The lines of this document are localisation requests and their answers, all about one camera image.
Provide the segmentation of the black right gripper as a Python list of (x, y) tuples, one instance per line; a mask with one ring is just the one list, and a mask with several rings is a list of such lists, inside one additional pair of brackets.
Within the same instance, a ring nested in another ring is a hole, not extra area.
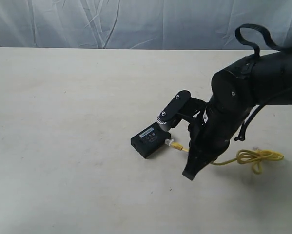
[(189, 153), (182, 175), (193, 180), (198, 172), (223, 154), (251, 110), (245, 107), (229, 111), (216, 101), (209, 102), (189, 126)]

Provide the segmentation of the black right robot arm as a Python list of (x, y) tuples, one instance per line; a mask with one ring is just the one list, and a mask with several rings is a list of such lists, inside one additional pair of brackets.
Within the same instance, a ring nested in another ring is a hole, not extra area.
[(224, 153), (237, 130), (244, 141), (253, 107), (292, 105), (292, 53), (244, 57), (215, 73), (212, 96), (188, 126), (189, 153), (182, 174), (193, 180)]

